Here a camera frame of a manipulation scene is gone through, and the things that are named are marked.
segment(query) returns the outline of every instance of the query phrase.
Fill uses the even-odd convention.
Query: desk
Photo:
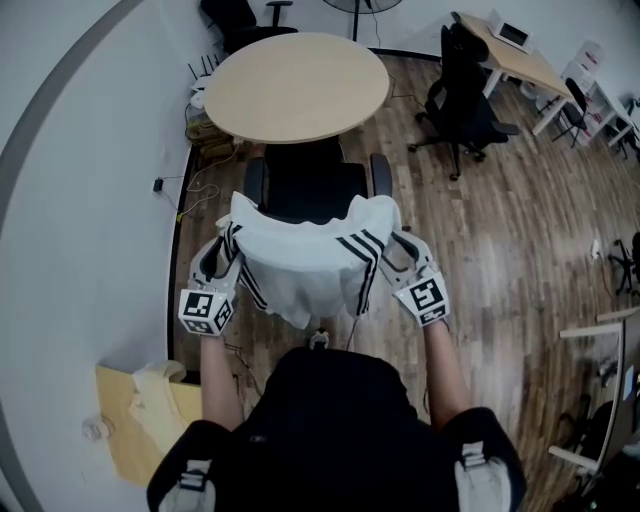
[[[627,109],[622,105],[622,103],[620,103],[618,96],[613,95],[609,92],[609,86],[607,85],[606,82],[600,79],[596,79],[596,86],[601,90],[602,94],[605,96],[607,102],[611,106],[611,110],[614,112],[614,115],[612,115],[611,118],[607,120],[607,123],[613,121],[616,118],[620,118],[625,123],[627,123],[627,126],[623,128],[618,133],[618,135],[611,138],[611,140],[608,142],[609,147],[615,146],[618,143],[618,141],[622,139],[622,137],[624,137],[631,130],[633,130],[636,137],[640,139],[640,129],[638,129],[638,127],[640,126],[640,109],[635,108],[631,113],[631,115],[627,114]]]
[[[640,131],[636,126],[637,123],[627,114],[627,109],[620,103],[618,96],[612,93],[612,90],[607,80],[599,77],[595,79],[593,86],[585,93],[588,104],[588,115],[585,118],[587,130],[580,130],[578,134],[578,142],[581,145],[589,145],[605,126],[618,118],[626,123],[626,127],[611,138],[608,142],[609,147],[614,146],[632,129],[635,130],[636,135],[640,135]],[[634,112],[633,117],[638,114],[640,114],[640,111]]]
[[[533,135],[538,135],[560,112],[565,103],[573,98],[564,81],[538,50],[534,50],[529,55],[493,37],[485,20],[468,14],[461,14],[460,18],[462,24],[487,43],[489,47],[489,63],[493,67],[493,72],[484,88],[484,95],[487,98],[503,73],[539,85],[560,96],[560,99],[553,104],[531,131]]]
[[[640,369],[640,311],[630,309],[616,314],[602,315],[598,320],[620,319],[627,316],[622,322],[616,322],[583,329],[569,329],[560,332],[561,338],[578,338],[585,336],[597,336],[601,334],[615,334],[618,343],[618,371],[616,372],[613,409],[607,428],[604,446],[598,460],[588,459],[574,452],[563,450],[557,446],[551,446],[549,453],[564,460],[577,464],[595,473],[615,457],[633,436],[633,409],[638,383],[635,375]],[[629,395],[625,398],[625,378],[627,371],[633,367],[633,386]]]
[[[204,107],[231,135],[295,144],[362,124],[388,91],[384,64],[364,46],[329,34],[286,34],[227,58],[211,77]]]

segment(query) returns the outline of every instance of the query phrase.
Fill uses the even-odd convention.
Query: round wooden table
[[[204,107],[226,133],[295,144],[362,124],[388,90],[384,64],[364,46],[329,34],[286,34],[227,58],[211,77]]]

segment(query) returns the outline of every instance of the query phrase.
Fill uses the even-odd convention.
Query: chair base
[[[586,436],[589,428],[589,409],[591,409],[591,396],[582,394],[580,395],[580,411],[578,417],[574,419],[568,412],[562,413],[560,416],[558,423],[567,421],[573,427],[571,436],[562,445],[563,449],[575,452],[580,444],[582,444],[582,439]]]
[[[629,258],[629,253],[625,248],[622,240],[618,239],[613,242],[613,245],[620,247],[620,252],[622,254],[622,258],[618,258],[617,256],[609,255],[609,261],[615,261],[622,267],[622,281],[620,282],[620,286],[616,290],[616,295],[620,295],[624,288],[624,285],[627,285],[627,293],[631,293],[632,295],[638,295],[640,297],[640,292],[633,290],[633,281],[631,280],[631,276],[633,274],[633,270],[635,269],[635,263],[631,258]]]
[[[428,119],[428,116],[426,114],[426,112],[418,112],[415,116],[414,116],[415,120],[420,123],[421,121],[423,121],[424,119]],[[453,152],[453,162],[456,166],[456,172],[454,174],[449,175],[449,179],[451,181],[458,181],[460,179],[460,145],[462,145],[465,150],[464,153],[465,154],[469,154],[469,153],[473,153],[475,155],[475,161],[478,163],[482,163],[484,162],[485,158],[487,158],[487,154],[476,148],[473,144],[471,143],[459,143],[459,142],[452,142],[450,140],[447,140],[443,137],[440,136],[435,136],[435,137],[427,137],[425,140],[418,142],[416,144],[408,144],[407,145],[407,149],[411,152],[411,153],[415,153],[416,151],[418,151],[418,148],[424,147],[424,146],[433,146],[435,144],[440,144],[441,142],[448,142],[449,144],[451,144],[451,151]]]

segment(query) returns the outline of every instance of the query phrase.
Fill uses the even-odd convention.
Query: black office chair
[[[273,7],[273,26],[258,27],[256,17],[247,0],[201,0],[200,8],[218,25],[224,35],[224,50],[231,55],[241,48],[268,37],[298,32],[295,28],[280,27],[280,10],[291,1],[269,2]]]
[[[415,116],[418,122],[428,119],[438,135],[410,144],[408,148],[415,152],[421,146],[440,142],[451,144],[456,172],[450,179],[457,181],[460,177],[460,145],[467,149],[466,152],[474,153],[477,162],[482,162],[487,156],[482,151],[484,147],[507,142],[509,135],[518,135],[520,130],[517,126],[498,122],[482,93],[487,76],[479,63],[489,56],[487,44],[458,21],[451,29],[442,27],[441,41],[442,77],[429,89],[426,112]]]
[[[573,95],[573,98],[576,100],[576,103],[582,110],[582,113],[580,112],[580,110],[577,109],[577,107],[573,103],[566,103],[564,107],[562,107],[562,110],[560,111],[559,116],[554,120],[556,125],[560,129],[560,134],[556,135],[555,138],[551,139],[551,142],[557,141],[560,137],[567,134],[573,128],[578,128],[578,130],[576,130],[576,135],[573,138],[573,143],[571,144],[571,147],[573,148],[575,147],[576,141],[578,140],[578,134],[580,133],[580,130],[587,129],[587,123],[584,120],[584,118],[587,115],[587,100],[584,97],[584,93],[580,90],[580,87],[578,87],[578,84],[575,82],[575,80],[573,80],[573,78],[567,78],[565,80],[565,84],[567,85],[567,89],[569,89],[569,91]],[[550,108],[551,105],[553,105],[559,99],[560,99],[560,96],[556,96],[553,100],[548,101],[544,107],[538,110],[538,113],[540,114],[546,109]],[[569,127],[564,131],[562,131],[562,128],[558,123],[558,118],[562,115],[564,115],[564,118],[567,124],[569,125]]]
[[[623,270],[622,281],[620,281],[620,286],[616,290],[616,295],[620,295],[626,283],[627,293],[640,297],[640,292],[633,290],[633,280],[631,278],[631,274],[635,274],[636,280],[640,282],[640,233],[636,233],[633,236],[631,256],[629,256],[629,252],[625,248],[622,240],[616,240],[613,244],[619,246],[620,252],[622,253],[622,258],[613,256],[612,254],[609,255],[609,261],[619,263]]]
[[[370,164],[373,195],[391,196],[387,158],[374,153]],[[341,158],[284,166],[267,165],[265,158],[254,158],[247,165],[244,195],[265,215],[290,224],[326,224],[333,218],[344,219],[356,195],[369,197],[364,166],[345,163]]]
[[[566,412],[560,416],[560,421],[567,421],[573,427],[571,436],[562,445],[562,448],[577,452],[578,448],[582,447],[580,455],[598,460],[607,435],[613,402],[606,402],[598,407],[591,418],[589,417],[591,397],[586,394],[582,395],[580,404],[581,411],[577,419],[573,419]]]

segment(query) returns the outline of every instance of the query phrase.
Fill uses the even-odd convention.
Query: chair armrest
[[[370,157],[371,181],[373,182],[374,196],[389,196],[393,192],[391,179],[391,167],[387,157],[379,153],[373,153]]]
[[[273,26],[277,27],[280,23],[280,9],[283,7],[290,7],[293,5],[291,0],[275,0],[274,2],[267,3],[267,7],[273,7]]]
[[[244,172],[244,195],[257,205],[262,205],[262,187],[267,174],[264,158],[252,158]]]
[[[518,128],[515,124],[492,121],[491,126],[498,133],[504,133],[505,135],[520,135],[520,128]]]

